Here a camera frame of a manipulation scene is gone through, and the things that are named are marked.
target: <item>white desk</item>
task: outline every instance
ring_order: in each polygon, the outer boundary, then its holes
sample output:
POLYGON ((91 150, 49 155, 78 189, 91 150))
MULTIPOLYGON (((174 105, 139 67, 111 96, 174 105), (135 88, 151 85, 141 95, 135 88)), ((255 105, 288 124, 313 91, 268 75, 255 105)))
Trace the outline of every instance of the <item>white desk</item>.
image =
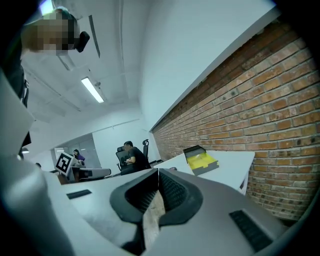
MULTIPOLYGON (((207 153, 218 160, 219 168, 200 174, 198 177, 228 185, 245 195, 249 169, 254 160, 255 152, 207 150, 207 153)), ((171 167, 176 167, 179 172, 194 175, 187 163, 185 154, 177 155, 154 166, 154 168, 164 169, 171 167)))

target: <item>black office chair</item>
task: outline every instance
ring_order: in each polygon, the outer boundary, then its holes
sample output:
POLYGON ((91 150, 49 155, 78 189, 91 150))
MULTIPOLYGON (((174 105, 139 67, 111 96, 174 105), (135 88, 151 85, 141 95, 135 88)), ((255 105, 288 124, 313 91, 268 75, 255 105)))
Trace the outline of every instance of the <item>black office chair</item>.
POLYGON ((128 166, 126 163, 126 160, 130 158, 129 153, 125 151, 124 146, 120 146, 117 148, 115 155, 119 159, 119 163, 117 163, 116 165, 118 166, 121 172, 123 169, 125 169, 128 166))
POLYGON ((148 151, 149 151, 149 140, 145 139, 144 141, 142 141, 142 145, 143 145, 143 154, 145 156, 146 159, 146 168, 147 169, 151 169, 151 166, 149 164, 149 157, 148 157, 148 151))
POLYGON ((145 139, 144 141, 142 141, 142 145, 143 145, 143 154, 145 156, 146 159, 148 159, 148 150, 149 150, 149 140, 145 139))

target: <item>ceiling panel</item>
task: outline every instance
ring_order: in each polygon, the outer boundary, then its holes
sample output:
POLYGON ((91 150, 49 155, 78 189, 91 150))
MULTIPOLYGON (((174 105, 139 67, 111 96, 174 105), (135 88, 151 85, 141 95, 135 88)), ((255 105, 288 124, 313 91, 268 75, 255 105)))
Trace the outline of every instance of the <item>ceiling panel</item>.
POLYGON ((42 53, 28 53, 23 57, 22 65, 30 84, 28 108, 40 120, 34 129, 79 111, 97 110, 103 114, 102 109, 136 99, 140 88, 141 52, 151 1, 55 1, 58 2, 81 18, 80 30, 87 31, 91 39, 82 53, 69 51, 68 56, 60 59, 42 53), (89 15, 92 15, 100 57, 89 15), (97 90, 104 103, 98 103, 84 87, 81 83, 84 77, 89 77, 94 85, 100 82, 97 90))

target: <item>black rubber pad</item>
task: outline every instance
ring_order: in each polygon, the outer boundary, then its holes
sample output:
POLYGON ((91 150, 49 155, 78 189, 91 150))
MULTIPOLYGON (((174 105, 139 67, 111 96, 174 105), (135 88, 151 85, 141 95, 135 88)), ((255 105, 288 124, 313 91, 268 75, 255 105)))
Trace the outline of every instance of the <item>black rubber pad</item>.
POLYGON ((69 199, 75 199, 75 198, 83 197, 83 196, 91 194, 91 193, 92 192, 90 190, 85 189, 85 190, 81 190, 81 191, 77 191, 77 192, 66 194, 66 196, 69 199))
POLYGON ((272 243, 272 240, 242 210, 231 212, 229 215, 255 252, 262 250, 272 243))

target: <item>yellow object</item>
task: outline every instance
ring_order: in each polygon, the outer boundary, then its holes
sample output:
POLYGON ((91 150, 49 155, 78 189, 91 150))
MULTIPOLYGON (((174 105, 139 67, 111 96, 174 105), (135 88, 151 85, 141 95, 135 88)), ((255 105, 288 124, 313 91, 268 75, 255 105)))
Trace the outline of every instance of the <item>yellow object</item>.
POLYGON ((207 154, 206 152, 203 152, 201 154, 188 157, 186 161, 188 162, 191 169, 194 170, 200 167, 206 168, 209 164, 214 163, 217 160, 214 159, 211 155, 207 154))

